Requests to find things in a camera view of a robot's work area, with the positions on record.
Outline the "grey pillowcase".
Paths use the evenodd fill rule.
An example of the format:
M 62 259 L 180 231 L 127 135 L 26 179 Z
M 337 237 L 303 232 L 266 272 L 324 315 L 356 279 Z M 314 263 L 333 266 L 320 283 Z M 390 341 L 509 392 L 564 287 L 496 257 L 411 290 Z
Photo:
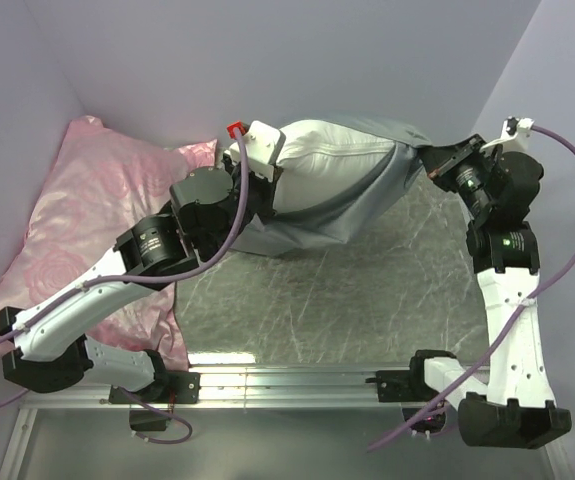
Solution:
M 366 177 L 337 197 L 301 212 L 255 217 L 235 240 L 234 250 L 278 256 L 350 242 L 407 193 L 422 168 L 418 151 L 431 143 L 418 128 L 390 118 L 337 115 L 302 120 L 335 123 L 395 145 Z

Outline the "white pillow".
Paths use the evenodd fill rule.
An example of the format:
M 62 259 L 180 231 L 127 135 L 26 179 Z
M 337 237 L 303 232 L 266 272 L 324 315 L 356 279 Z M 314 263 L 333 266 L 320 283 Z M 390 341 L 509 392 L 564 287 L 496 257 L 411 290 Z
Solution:
M 322 120 L 300 120 L 281 128 L 285 143 L 276 166 L 273 209 L 291 214 L 316 207 L 353 187 L 370 173 L 395 142 Z

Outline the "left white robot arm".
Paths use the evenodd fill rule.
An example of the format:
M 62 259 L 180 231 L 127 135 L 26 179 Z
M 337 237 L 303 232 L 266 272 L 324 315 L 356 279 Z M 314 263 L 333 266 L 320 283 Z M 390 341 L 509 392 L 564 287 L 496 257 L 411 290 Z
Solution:
M 129 304 L 214 266 L 243 228 L 272 214 L 277 154 L 231 147 L 220 167 L 201 167 L 173 184 L 170 200 L 138 221 L 87 272 L 30 309 L 0 310 L 0 336 L 13 344 L 4 378 L 35 393 L 83 380 L 162 399 L 170 375 L 160 353 L 94 340 L 89 330 Z

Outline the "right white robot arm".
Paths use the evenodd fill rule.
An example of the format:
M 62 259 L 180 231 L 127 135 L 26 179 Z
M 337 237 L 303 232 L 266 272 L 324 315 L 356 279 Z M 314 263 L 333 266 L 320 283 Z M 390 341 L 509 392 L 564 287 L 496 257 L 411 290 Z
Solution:
M 468 446 L 538 449 L 572 428 L 549 384 L 531 295 L 540 284 L 540 256 L 526 217 L 543 166 L 524 152 L 488 147 L 478 135 L 422 147 L 418 157 L 430 181 L 457 194 L 470 215 L 466 243 L 484 300 L 489 377 L 478 381 L 451 353 L 419 351 L 409 391 L 422 400 L 445 392 Z

